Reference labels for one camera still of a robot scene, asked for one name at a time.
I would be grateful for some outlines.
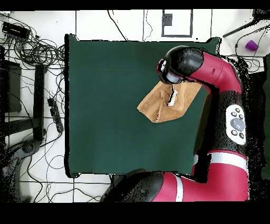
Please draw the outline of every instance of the white tile floor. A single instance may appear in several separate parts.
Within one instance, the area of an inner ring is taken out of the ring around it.
[[[173,26],[176,27],[175,33],[179,34],[179,27],[182,26],[182,30],[186,29],[181,21],[188,21],[188,13],[181,13],[179,11],[172,11],[175,17],[179,18],[179,23],[174,23]],[[142,35],[147,38],[146,41],[198,41],[205,42],[210,38],[210,35],[222,37],[223,34],[249,22],[252,17],[251,10],[213,10],[213,16],[211,19],[211,10],[194,10],[193,11],[193,36],[192,38],[162,38],[161,37],[161,15],[162,10],[145,10],[144,15],[147,15],[144,19],[144,30],[143,30],[143,10],[131,10],[131,11],[110,11],[112,18],[117,22],[123,35],[128,38],[128,40],[142,41]],[[123,40],[123,37],[117,30],[116,26],[110,20],[107,11],[77,11],[76,14],[76,26],[75,26],[75,11],[35,11],[35,12],[12,12],[11,17],[20,20],[29,26],[36,29],[37,34],[41,39],[48,39],[54,41],[57,46],[64,44],[64,35],[66,33],[77,34],[79,40],[91,40],[91,39],[102,39],[102,40]],[[0,17],[1,20],[7,21],[6,18]],[[265,22],[260,22],[259,24],[240,31],[232,36],[225,38],[220,47],[220,53],[223,55],[234,54],[234,45],[237,40],[244,34],[254,31],[257,28],[265,26]],[[239,47],[237,53],[239,55],[253,55],[252,52],[248,52],[245,49],[245,44],[249,40],[254,40],[258,42],[263,31],[251,34],[245,38],[242,38],[239,42]],[[265,33],[262,40],[260,41],[260,47],[256,53],[259,56],[265,56],[270,52],[269,35]],[[59,70],[52,70],[54,74],[60,73]],[[23,70],[23,76],[33,77],[34,71]],[[26,78],[23,80],[27,83],[30,81]],[[27,84],[22,82],[22,87],[27,86]],[[45,87],[47,90],[56,92],[57,85],[55,83],[55,77],[47,73],[45,77]],[[61,88],[64,91],[64,82],[61,83]],[[27,88],[21,90],[22,102],[25,104],[26,109],[33,114],[33,95],[29,92]],[[18,113],[12,113],[12,116],[27,116],[25,110]],[[50,108],[47,104],[44,105],[44,116],[50,117]],[[52,122],[52,119],[44,119],[44,127]],[[9,143],[13,145],[22,140],[22,138],[31,133],[31,131],[24,131],[18,134],[10,136]],[[55,129],[55,125],[49,127],[47,141],[53,140],[57,137],[58,133]],[[64,155],[64,142],[65,136],[63,135],[58,139],[55,144],[48,144],[46,149],[41,148],[36,154],[33,155],[33,160],[31,162],[30,173],[33,177],[43,182],[43,190],[37,197],[37,201],[48,202],[46,195],[46,182],[59,182],[49,184],[50,188],[50,198],[56,193],[65,192],[72,190],[73,180],[69,179],[65,175],[65,170],[63,167],[63,157],[58,156],[52,162],[51,166],[55,168],[61,168],[54,170],[48,168],[48,164],[45,160],[44,153],[51,146],[51,150],[46,154],[47,161],[49,162],[56,155]],[[27,158],[21,168],[21,190],[22,195],[31,195],[33,199],[38,194],[41,186],[39,183],[29,182],[33,181],[27,173],[25,173],[26,168],[29,164],[30,158]],[[86,194],[92,196],[102,195],[103,192],[108,187],[110,179],[108,175],[95,175],[95,174],[82,174],[79,178],[75,179],[75,188],[80,189]],[[66,194],[57,194],[52,198],[52,202],[87,202],[91,198],[84,195],[79,190],[69,192]]]

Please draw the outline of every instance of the green table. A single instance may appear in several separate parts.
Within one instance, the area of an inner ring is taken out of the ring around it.
[[[266,81],[263,89],[265,92],[265,118],[264,118],[264,153],[266,158],[266,166],[262,170],[262,177],[270,179],[270,54],[265,57],[267,64]]]
[[[69,35],[69,172],[190,173],[206,90],[169,122],[154,124],[137,106],[158,83],[156,65],[171,48],[215,54],[219,42],[77,41]]]

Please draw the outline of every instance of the red robot arm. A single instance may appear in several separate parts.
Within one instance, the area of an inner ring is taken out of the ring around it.
[[[157,71],[164,83],[195,81],[209,92],[196,137],[191,176],[133,172],[108,188],[101,202],[247,200],[243,87],[235,68],[226,58],[179,46],[159,61]]]

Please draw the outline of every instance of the black stand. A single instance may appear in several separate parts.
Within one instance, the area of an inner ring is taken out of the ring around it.
[[[270,20],[270,10],[253,10],[252,16],[253,16],[253,20],[250,23],[243,25],[243,26],[241,26],[241,27],[229,32],[229,33],[224,34],[223,37],[225,38],[227,36],[230,36],[238,31],[240,31],[240,30],[243,30],[245,28],[253,26],[261,20]]]
[[[5,49],[0,46],[0,201],[22,202],[19,175],[22,161],[36,153],[45,135],[44,117],[44,65],[35,66],[33,119],[5,122],[5,111],[8,107],[9,70],[4,59]],[[5,149],[5,137],[24,130],[33,129],[33,140],[24,141]]]

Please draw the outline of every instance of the tan cloth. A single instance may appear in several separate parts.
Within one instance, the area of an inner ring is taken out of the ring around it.
[[[172,87],[177,91],[175,102],[168,106]],[[182,82],[168,85],[161,81],[145,96],[137,109],[152,122],[160,123],[177,119],[185,114],[201,85],[195,82]]]

